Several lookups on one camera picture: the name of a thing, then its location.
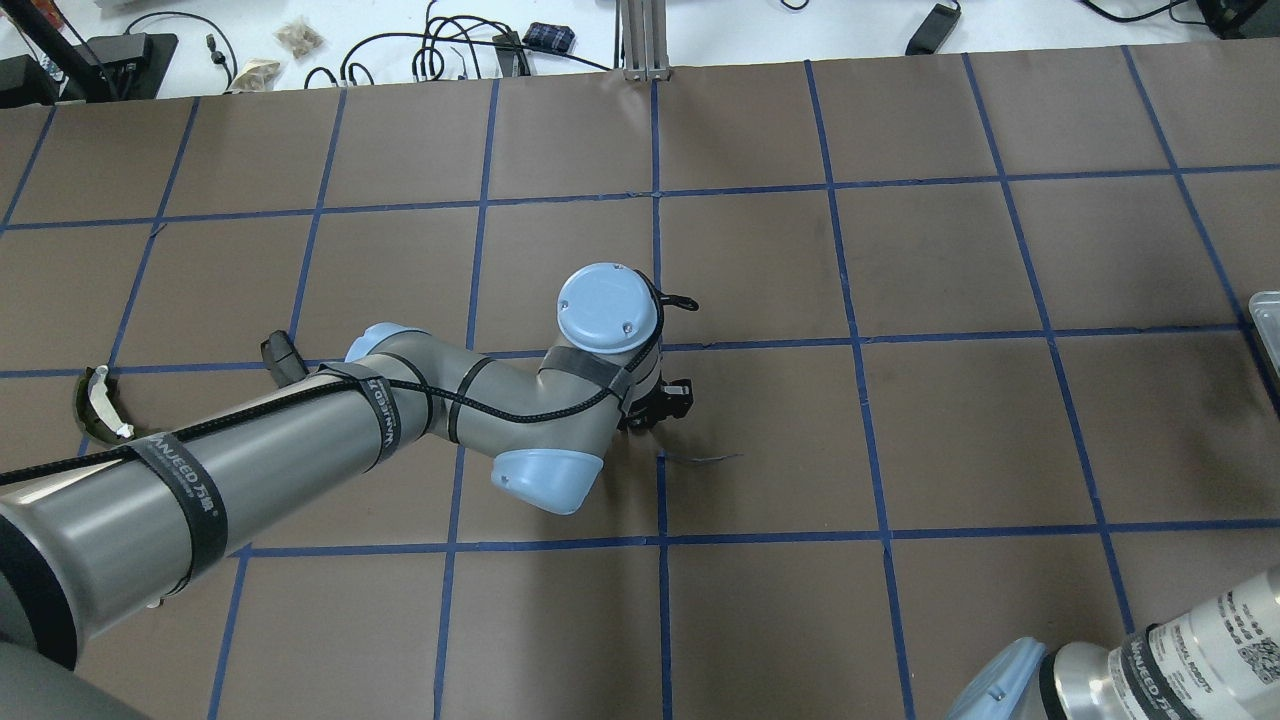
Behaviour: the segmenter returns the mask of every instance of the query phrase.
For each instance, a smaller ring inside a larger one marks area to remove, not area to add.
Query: black cable
[[[13,26],[13,31],[17,32],[18,37],[20,37],[22,41],[27,45],[27,50],[31,50],[31,58],[38,63],[40,61],[40,53],[36,51],[36,46],[32,45],[31,40],[27,38],[27,33],[22,32],[22,28],[18,27],[18,24],[14,23],[13,19],[9,18],[8,15],[5,15],[4,19],[9,20],[9,24]]]
[[[1179,18],[1178,15],[1174,14],[1174,6],[1172,5],[1169,8],[1169,19],[1174,20],[1175,23],[1178,23],[1180,26],[1203,26],[1203,27],[1208,27],[1208,23],[1206,23],[1204,20],[1184,20],[1184,19]]]
[[[352,63],[351,67],[347,68],[352,72],[351,85],[356,85],[356,77],[355,77],[356,68],[365,70],[365,77],[369,78],[369,85],[378,85],[374,82],[374,73],[369,72],[369,68],[366,68],[361,63]]]
[[[613,69],[622,67],[622,3],[613,4]]]
[[[623,369],[628,373],[639,368],[640,364],[644,363],[645,359],[649,356],[649,354],[652,354],[654,348],[658,346],[658,342],[662,338],[663,327],[666,325],[666,311],[664,311],[666,305],[672,304],[685,310],[698,309],[696,302],[689,302],[689,304],[669,302],[669,299],[667,296],[658,292],[658,288],[654,287],[653,282],[648,278],[648,275],[645,275],[644,273],[637,273],[637,274],[644,279],[645,284],[649,287],[649,295],[650,297],[653,297],[654,304],[658,306],[658,319],[657,323],[654,323],[654,329],[653,333],[650,333],[649,340],[646,340],[644,345],[640,346],[640,350],[635,354],[635,356],[632,356],[631,360],[627,361],[627,364],[623,366]],[[189,442],[192,439],[207,436],[223,428],[238,425],[248,420],[256,420],[257,418],[262,418],[278,410],[292,407],[307,400],[314,400],[316,397],[332,395],[334,392],[356,388],[360,383],[361,380],[356,378],[338,378],[335,382],[332,383],[325,383],[321,386],[300,389],[297,392],[276,397],[274,400],[269,400],[266,402],[253,405],[243,410],[237,410],[236,413],[229,413],[219,418],[212,418],[202,423],[196,423],[195,425],[188,425],[186,428],[177,429],[173,432],[173,434],[182,442]],[[458,405],[462,405],[463,407],[470,407],[472,410],[484,413],[486,415],[493,415],[494,418],[515,424],[547,423],[552,420],[559,420],[562,418],[570,418],[572,415],[577,415],[579,413],[584,413],[586,410],[590,410],[591,407],[595,407],[596,405],[603,402],[604,398],[612,395],[609,389],[602,388],[595,395],[568,407],[562,407],[559,410],[552,410],[548,413],[539,413],[535,415],[516,415],[513,413],[507,413],[506,410],[499,410],[497,407],[493,407],[492,405],[480,402],[479,400],[474,400],[463,395],[458,395],[456,392],[434,387],[422,382],[410,382],[410,380],[398,380],[394,378],[388,378],[387,383],[393,388],[421,392],[422,395],[426,395],[429,397],[439,397],[442,400],[456,402]],[[133,448],[122,445],[118,447],[113,447],[111,450],[106,450],[104,452],[95,452],[92,455],[83,455],[79,457],[68,457],[65,460],[55,460],[52,462],[45,462],[42,465],[23,468],[20,470],[0,473],[0,486],[8,486],[13,483],[20,483],[24,480],[32,480],[36,478],[44,478],[46,475],[65,473],[68,470],[78,470],[82,468],[90,468],[92,465],[111,462],[115,460],[128,460],[132,459],[131,456],[133,455],[134,455]]]
[[[1103,18],[1106,18],[1106,19],[1108,19],[1111,22],[1115,22],[1115,23],[1135,23],[1138,20],[1146,20],[1147,18],[1153,18],[1153,17],[1164,13],[1165,10],[1170,10],[1171,12],[1174,8],[1181,5],[1183,3],[1187,3],[1187,0],[1172,0],[1167,5],[1161,5],[1160,8],[1156,8],[1155,10],[1143,13],[1140,15],[1133,15],[1133,17],[1125,18],[1125,17],[1121,17],[1121,15],[1114,15],[1114,14],[1103,10],[1102,8],[1100,8],[1096,4],[1093,4],[1093,0],[1080,0],[1082,5],[1084,5],[1085,8],[1093,10],[1094,13],[1097,13],[1097,14],[1102,15]]]
[[[73,26],[72,22],[67,19],[67,13],[64,13],[63,9],[58,6],[58,3],[50,1],[50,5],[52,5],[52,8],[58,10],[58,15],[63,18],[63,24],[67,26],[67,29],[72,31],[72,35],[74,35],[76,40],[78,40],[81,46],[84,47],[84,51],[88,53],[88,56],[93,59],[95,64],[97,64],[97,73],[99,76],[102,77],[102,82],[106,83],[106,88],[111,92],[111,100],[119,100],[120,95],[115,90],[115,83],[113,83],[110,78],[106,77],[106,65],[102,64],[102,59],[97,56],[97,53],[95,53],[93,49],[90,46],[90,44],[84,40],[84,37],[81,36],[79,31],[76,29],[76,26]]]
[[[236,49],[232,47],[232,41],[227,38],[227,33],[223,32],[223,28],[218,27],[218,23],[204,15],[197,15],[195,13],[183,13],[180,10],[160,10],[157,13],[147,13],[145,15],[138,15],[133,18],[133,22],[125,26],[124,35],[129,35],[131,32],[133,32],[133,28],[137,27],[137,24],[141,23],[142,20],[147,20],[151,18],[164,18],[164,17],[189,18],[193,20],[200,20],[207,24],[209,27],[214,28],[214,32],[216,32],[223,38],[223,44],[227,45],[227,53],[232,56],[232,77],[239,74],[239,60],[236,59]],[[230,87],[230,85],[232,85],[230,81],[228,81],[227,87]]]
[[[319,68],[311,68],[311,72],[307,73],[307,78],[305,81],[302,81],[302,90],[310,88],[311,87],[311,78],[314,78],[319,73],[324,73],[324,74],[329,76],[329,83],[333,85],[334,87],[338,87],[338,78],[335,78],[333,76],[333,72],[329,68],[319,67]]]
[[[352,46],[351,50],[347,51],[347,55],[342,59],[340,68],[346,68],[347,65],[349,65],[352,55],[355,55],[357,50],[360,50],[361,47],[364,47],[365,45],[369,45],[370,42],[375,41],[375,40],[384,40],[384,38],[388,38],[388,37],[416,37],[416,38],[421,38],[422,36],[424,36],[424,33],[421,33],[421,32],[380,32],[378,35],[370,35],[369,37],[361,40],[355,46]],[[595,68],[598,70],[609,70],[611,69],[611,68],[608,68],[605,65],[602,65],[599,63],[595,63],[593,60],[588,60],[585,58],[579,58],[577,55],[570,55],[568,53],[557,53],[554,50],[547,50],[544,47],[534,47],[531,45],[525,45],[525,44],[518,44],[518,45],[506,45],[506,44],[503,44],[503,45],[499,45],[497,42],[489,42],[486,40],[471,40],[471,41],[467,41],[467,40],[458,40],[458,38],[452,38],[452,37],[439,37],[436,40],[439,40],[442,42],[458,42],[458,44],[472,42],[475,45],[480,45],[480,46],[484,46],[484,47],[506,47],[506,49],[511,49],[511,50],[527,50],[530,53],[539,53],[541,55],[552,55],[553,58],[564,58],[566,60],[573,60],[575,63],[581,63],[584,65],[589,65],[589,67]],[[342,69],[339,69],[339,74],[343,74]]]

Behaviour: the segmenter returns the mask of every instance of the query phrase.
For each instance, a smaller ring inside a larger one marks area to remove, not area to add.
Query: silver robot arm
[[[664,306],[698,307],[589,265],[559,293],[536,373],[381,323],[344,363],[215,419],[0,475],[47,475],[0,497],[0,698],[26,697],[9,685],[44,683],[47,661],[74,667],[90,638],[428,433],[494,457],[493,483],[520,500],[575,512],[620,428],[692,402],[687,380],[660,375]]]

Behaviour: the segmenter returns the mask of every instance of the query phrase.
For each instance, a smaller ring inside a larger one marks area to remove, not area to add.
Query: black object
[[[143,38],[143,56],[141,60],[132,54],[137,40]],[[178,49],[177,35],[114,35],[88,38],[88,46],[99,56],[105,49],[116,60],[102,56],[106,68],[108,81],[119,90],[120,100],[152,100],[160,92],[160,83],[164,82],[165,72]],[[63,90],[63,100],[88,100],[83,87],[74,79],[67,82]]]
[[[911,36],[911,41],[906,44],[906,54],[932,55],[937,53],[957,22],[960,22],[959,4],[955,8],[934,5],[929,10],[929,15],[920,23],[920,28]]]
[[[58,83],[31,55],[0,60],[0,108],[52,105],[56,100]]]
[[[0,575],[18,596],[27,624],[36,635],[36,651],[74,670],[79,643],[67,593],[45,556],[4,515],[0,515]]]
[[[191,534],[187,573],[165,594],[178,594],[227,555],[227,506],[214,478],[196,456],[170,433],[136,439],[129,450],[169,488]]]
[[[1280,37],[1280,0],[1196,0],[1204,24],[1222,38]]]
[[[271,373],[275,387],[288,387],[307,377],[307,365],[293,346],[289,333],[275,331],[259,345],[262,351],[262,364]]]
[[[681,419],[694,406],[692,380],[667,382],[660,377],[649,395],[631,404],[627,416],[618,423],[618,429],[644,430],[667,418]]]
[[[502,77],[529,77],[534,74],[529,68],[525,46],[520,42],[520,36],[515,31],[493,36],[493,46],[498,51],[498,68],[502,70]]]
[[[525,31],[525,45],[563,54],[573,46],[575,37],[573,29],[568,26],[532,23]]]
[[[0,9],[9,15],[18,29],[27,33],[40,46],[55,65],[67,73],[68,86],[74,83],[81,88],[79,97],[90,102],[106,102],[114,99],[111,86],[97,68],[91,65],[70,42],[54,29],[52,23],[31,0],[0,0]]]

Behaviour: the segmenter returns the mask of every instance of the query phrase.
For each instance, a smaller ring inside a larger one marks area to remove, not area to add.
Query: label
[[[1107,665],[1132,720],[1254,720],[1280,707],[1277,641],[1280,605],[1263,573],[1129,638]]]

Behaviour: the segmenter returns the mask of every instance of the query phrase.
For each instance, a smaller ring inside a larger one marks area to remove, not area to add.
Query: blue tape line
[[[673,342],[662,346],[663,352],[694,352],[703,350],[758,350],[771,347],[841,347],[852,342],[847,337],[809,337],[797,340],[741,340],[724,342]]]
[[[1078,329],[1055,329],[1053,334],[1056,337],[1111,337],[1111,336],[1134,336],[1134,334],[1192,334],[1192,333],[1224,333],[1224,332],[1239,332],[1239,325],[1222,323],[1213,325],[1165,325],[1165,327],[1152,327],[1152,328],[1078,328]],[[882,343],[915,343],[915,342],[970,342],[970,341],[984,341],[984,340],[1020,340],[1020,338],[1043,338],[1043,331],[995,331],[995,332],[974,332],[974,333],[920,333],[920,334],[891,334],[891,336],[872,336],[863,337],[860,342],[863,345],[882,345]],[[844,347],[850,345],[852,341],[847,337],[809,337],[809,338],[795,338],[795,340],[745,340],[745,341],[728,341],[728,342],[681,342],[681,343],[667,343],[662,346],[663,352],[698,352],[698,351],[718,351],[718,350],[769,350],[781,347],[831,347],[840,346]],[[547,355],[545,348],[531,348],[531,350],[498,350],[493,352],[485,352],[489,357],[495,360],[520,360],[530,357],[541,357]],[[308,368],[319,368],[325,363],[340,363],[342,357],[319,357],[307,360]],[[224,372],[224,370],[261,370],[264,365],[260,361],[228,361],[228,363],[177,363],[172,365],[123,365],[116,366],[115,372],[122,375],[138,375],[138,374],[155,374],[155,373],[200,373],[200,372]],[[37,368],[29,370],[0,370],[0,379],[8,378],[67,378],[76,377],[83,373],[81,368]]]
[[[974,340],[1024,340],[1043,338],[1044,331],[989,331],[972,333],[914,333],[882,334],[861,338],[863,345],[906,343],[906,342],[966,342]]]
[[[1082,173],[1024,173],[1016,176],[1006,176],[1009,182],[1038,182],[1038,181],[1060,181],[1060,179],[1100,179],[1100,178],[1146,178],[1146,177],[1167,177],[1170,172],[1166,168],[1153,168],[1149,170],[1087,170]]]
[[[259,218],[297,218],[301,215],[311,215],[315,210],[311,208],[294,209],[294,210],[246,210],[242,213],[204,213],[198,215],[166,215],[163,218],[165,223],[205,223],[209,220],[253,220]]]
[[[329,150],[324,158],[324,172],[320,174],[320,190],[316,191],[316,206],[311,210],[311,228],[307,231],[307,246],[302,251],[302,265],[298,269],[298,286],[293,295],[293,313],[289,315],[289,337],[298,337],[298,320],[302,319],[302,301],[307,293],[307,279],[311,274],[311,256],[316,247],[316,234],[320,232],[320,218],[324,215],[324,199],[329,193],[329,177],[333,174],[333,158],[338,152],[338,136],[342,132],[342,114],[347,109],[347,88],[338,91],[338,109],[333,114],[333,131],[329,133]]]
[[[822,183],[806,184],[760,184],[748,187],[709,187],[691,190],[666,190],[660,191],[666,197],[708,197],[717,195],[764,195],[771,192],[809,192],[814,190],[827,190]]]
[[[1084,536],[1097,525],[1011,525],[1006,528],[922,528],[893,530],[893,539],[1021,538],[1042,536]]]
[[[931,184],[972,184],[997,182],[995,176],[959,176],[948,178],[905,178],[890,181],[847,181],[835,183],[836,190],[861,190],[872,187],[920,187]]]
[[[1257,165],[1211,165],[1207,168],[1178,168],[1185,174],[1211,174],[1211,173],[1268,173],[1280,170],[1280,163],[1261,163]]]
[[[58,105],[54,105],[49,109],[49,115],[45,117],[45,124],[40,126],[40,135],[36,136],[36,143],[31,146],[27,165],[23,167],[22,176],[18,177],[18,186],[14,187],[13,197],[9,199],[9,206],[4,211],[4,218],[0,218],[0,234],[4,234],[5,228],[9,227],[9,220],[13,219],[14,210],[18,209],[18,200],[22,199],[22,191],[27,190],[31,170],[36,168],[36,160],[40,159],[40,150],[45,146],[45,138],[49,137],[49,128],[54,127],[54,117],[56,114]]]
[[[1181,172],[1183,174],[1260,173],[1260,172],[1276,172],[1276,170],[1280,170],[1280,164],[1179,168],[1179,172]],[[1132,177],[1171,176],[1171,174],[1172,173],[1166,169],[1102,170],[1102,172],[1082,172],[1082,173],[1018,174],[1018,176],[1009,176],[1006,179],[1009,179],[1009,182],[1036,182],[1036,181],[1055,181],[1055,179],[1132,178]],[[945,177],[945,178],[850,181],[850,182],[837,182],[835,183],[835,187],[836,190],[858,190],[858,188],[872,188],[872,187],[915,187],[915,186],[931,186],[931,184],[966,184],[966,183],[995,183],[995,182],[1000,182],[1000,178],[997,176],[961,176],[961,177]],[[556,204],[556,202],[609,202],[616,200],[653,197],[655,195],[666,197],[714,197],[721,195],[808,192],[808,191],[824,190],[826,187],[827,186],[823,183],[809,183],[809,184],[689,188],[689,190],[667,190],[657,192],[644,191],[644,192],[607,192],[596,195],[556,195],[556,196],[541,196],[541,197],[503,197],[503,199],[490,199],[488,201],[488,205],[490,208],[494,208],[494,206],[507,206],[507,205],[540,205],[540,204]],[[355,213],[390,213],[397,210],[440,210],[448,208],[479,208],[479,206],[480,202],[477,200],[445,200],[436,202],[397,202],[385,205],[326,206],[320,210],[320,214],[339,215],[339,214],[355,214]],[[237,219],[250,219],[250,218],[284,218],[296,215],[310,215],[315,210],[311,209],[287,209],[287,210],[251,210],[241,213],[207,213],[200,215],[173,215],[161,218],[161,223],[197,223],[197,222],[212,222],[212,220],[237,220]],[[54,222],[41,222],[41,223],[13,223],[13,224],[0,223],[0,231],[145,225],[152,223],[154,220],[155,218],[101,218],[90,220],[54,220]]]
[[[439,202],[390,202],[385,205],[343,205],[325,208],[325,215],[347,215],[355,213],[396,213],[402,210],[443,210],[451,208],[479,208],[479,200],[444,200]]]
[[[822,169],[827,181],[827,205],[831,210],[831,229],[836,245],[836,268],[840,272],[840,290],[845,301],[845,316],[849,320],[849,337],[854,350],[854,375],[858,382],[858,405],[863,415],[863,434],[867,438],[867,456],[872,473],[872,492],[876,497],[876,520],[879,525],[881,547],[884,560],[884,585],[888,591],[890,623],[893,629],[893,648],[897,653],[897,675],[902,687],[902,707],[908,720],[915,720],[915,700],[911,693],[911,671],[906,657],[906,639],[902,630],[902,607],[897,597],[897,573],[893,568],[893,537],[888,521],[888,507],[884,501],[884,484],[881,478],[879,454],[876,450],[876,425],[872,420],[872,404],[867,391],[867,374],[863,363],[863,346],[858,332],[858,316],[854,314],[854,296],[849,286],[849,266],[845,263],[845,238],[840,225],[840,205],[836,202],[836,183],[831,170],[831,150],[827,143],[827,127],[822,118],[822,101],[818,97],[818,82],[813,76],[813,63],[804,61],[805,77],[809,81],[809,97],[813,101],[813,117],[818,127],[818,146],[822,150]]]
[[[214,670],[214,689],[209,696],[207,720],[218,720],[218,708],[223,702],[223,684],[227,682],[227,660],[232,653],[232,638],[236,635],[236,619],[239,616],[239,600],[244,592],[244,573],[248,570],[251,555],[243,548],[237,552],[236,584],[232,585],[232,600],[227,607],[227,624],[223,626],[223,643],[218,651],[218,667]]]
[[[47,223],[14,223],[8,225],[12,231],[46,231],[64,228],[110,228],[118,225],[150,225],[155,223],[155,217],[150,218],[108,218],[101,220],[55,220]]]
[[[1083,329],[1055,329],[1057,337],[1114,337],[1126,334],[1194,334],[1194,333],[1234,333],[1240,332],[1240,325],[1220,323],[1215,325],[1157,325],[1152,328],[1083,328]]]
[[[1235,520],[1157,520],[1115,523],[1115,533],[1181,533],[1280,529],[1280,518],[1245,518]],[[908,528],[892,530],[895,541],[1065,537],[1096,534],[1097,524],[1075,525],[1006,525],[984,528]],[[881,542],[879,530],[818,530],[785,533],[722,533],[701,536],[623,536],[561,541],[479,541],[428,542],[401,544],[348,544],[314,547],[248,547],[233,553],[253,557],[349,557],[365,555],[444,555],[467,552],[556,552],[562,550],[604,550],[625,547],[681,547],[708,544],[791,544],[817,542]]]
[[[152,375],[159,373],[218,373],[224,370],[264,370],[261,361],[250,363],[189,363],[184,365],[128,365],[115,368],[120,375]]]
[[[658,537],[667,537],[667,456],[658,454]],[[671,691],[671,548],[658,548],[658,626],[660,628],[662,717],[672,720],[675,701]]]
[[[0,379],[10,378],[73,378],[84,373],[83,368],[49,368],[41,370],[0,370]]]
[[[1071,387],[1066,380],[1066,368],[1062,365],[1062,356],[1057,348],[1053,323],[1050,319],[1048,307],[1044,304],[1044,293],[1036,275],[1030,247],[1027,245],[1027,236],[1023,232],[1023,222],[1018,215],[1018,205],[1014,202],[1014,192],[1007,181],[1005,163],[1000,156],[1000,147],[996,145],[996,135],[991,126],[991,118],[987,114],[987,105],[982,99],[982,88],[978,87],[978,76],[973,72],[973,63],[968,53],[961,55],[961,60],[964,61],[965,74],[969,77],[969,87],[973,91],[974,104],[978,108],[978,117],[982,119],[983,133],[987,136],[987,146],[991,149],[991,158],[996,164],[996,173],[1001,178],[1000,186],[1005,196],[1005,205],[1009,209],[1009,220],[1012,223],[1014,236],[1018,238],[1018,251],[1023,256],[1027,279],[1030,282],[1032,296],[1036,299],[1036,311],[1039,313],[1041,323],[1044,328],[1044,340],[1048,345],[1050,359],[1053,363],[1053,375],[1057,378],[1057,387],[1062,395],[1062,406],[1066,409],[1066,419],[1071,427],[1075,452],[1080,460],[1080,471],[1084,474],[1084,486],[1089,492],[1089,503],[1093,506],[1093,518],[1097,521],[1098,537],[1102,541],[1102,551],[1107,560],[1107,570],[1111,574],[1111,584],[1116,593],[1116,602],[1120,606],[1120,618],[1124,621],[1125,633],[1133,633],[1134,625],[1133,614],[1129,610],[1129,596],[1125,592],[1124,578],[1120,575],[1120,562],[1116,560],[1115,547],[1111,544],[1106,511],[1102,507],[1102,497],[1098,493],[1097,480],[1093,477],[1093,464],[1089,460],[1089,451],[1084,445],[1084,432],[1080,428],[1080,419],[1075,411]]]
[[[1172,520],[1162,523],[1115,523],[1112,533],[1184,533],[1192,530],[1261,530],[1280,528],[1280,518],[1239,520]]]
[[[1231,278],[1228,277],[1226,265],[1222,264],[1222,259],[1217,254],[1217,249],[1213,247],[1213,240],[1208,234],[1208,228],[1204,227],[1204,220],[1201,218],[1199,210],[1196,208],[1196,201],[1192,199],[1192,192],[1187,187],[1187,179],[1183,178],[1183,170],[1178,167],[1178,159],[1174,158],[1174,149],[1169,145],[1169,137],[1165,136],[1165,128],[1160,124],[1160,117],[1156,114],[1156,106],[1151,102],[1151,96],[1147,94],[1147,87],[1142,83],[1142,76],[1138,73],[1138,65],[1133,60],[1133,53],[1129,51],[1129,46],[1120,47],[1124,54],[1124,61],[1129,67],[1129,74],[1133,77],[1134,85],[1138,87],[1138,95],[1142,97],[1142,105],[1147,109],[1147,115],[1151,118],[1151,126],[1156,131],[1156,137],[1160,140],[1160,147],[1165,151],[1165,159],[1169,161],[1169,169],[1174,173],[1174,182],[1178,183],[1178,192],[1183,196],[1183,202],[1187,204],[1187,211],[1190,213],[1192,223],[1196,225],[1196,232],[1201,237],[1201,242],[1204,245],[1204,252],[1208,255],[1210,263],[1213,264],[1213,272],[1217,273],[1217,279],[1222,284],[1222,292],[1226,293],[1226,301],[1231,305],[1231,311],[1235,314],[1235,322],[1239,323],[1242,328],[1242,336],[1244,342],[1249,347],[1249,355],[1253,357],[1253,365],[1258,370],[1258,378],[1262,380],[1262,387],[1266,388],[1267,397],[1271,398],[1271,410],[1280,416],[1280,391],[1276,389],[1275,382],[1271,379],[1271,363],[1267,360],[1266,354],[1258,347],[1257,341],[1253,338],[1253,332],[1249,329],[1249,318],[1244,307],[1240,306],[1240,301],[1235,295],[1235,288],[1231,287]]]
[[[543,197],[502,197],[490,199],[489,206],[497,205],[547,205],[557,202],[612,202],[614,200],[634,200],[648,197],[648,192],[603,192],[599,195],[548,195]]]
[[[200,111],[200,97],[191,101],[191,111],[187,113],[187,127],[182,131],[182,140],[178,142],[178,152],[174,155],[173,165],[169,168],[169,179],[165,181],[164,193],[160,196],[160,206],[156,209],[151,222],[151,232],[147,234],[147,243],[142,246],[142,258],[138,260],[138,270],[133,275],[133,284],[129,287],[129,299],[124,302],[124,313],[120,314],[120,324],[115,329],[115,341],[111,343],[111,354],[106,364],[115,366],[115,360],[120,355],[120,346],[124,343],[124,332],[129,327],[129,318],[133,315],[133,305],[138,300],[138,291],[142,288],[142,275],[147,272],[147,263],[151,260],[151,250],[155,247],[156,236],[164,229],[165,208],[169,206],[169,196],[173,195],[173,184],[178,181],[178,170],[182,168],[182,158],[187,154],[187,143],[191,141],[191,131],[196,127],[196,113]]]
[[[444,555],[444,579],[440,583],[440,625],[435,644],[435,710],[433,717],[440,719],[444,707],[444,667],[449,652],[449,615],[453,609],[453,568],[457,561],[458,518],[462,514],[462,475],[466,465],[466,450],[458,446],[453,459],[453,497],[449,501],[449,536]]]
[[[489,214],[489,176],[493,169],[493,133],[498,122],[498,87],[494,81],[489,92],[489,126],[484,137],[484,165],[480,174],[480,204],[476,206],[476,246],[471,260],[471,299],[467,305],[467,350],[476,346],[476,311],[480,304],[480,272],[484,264],[484,228]]]

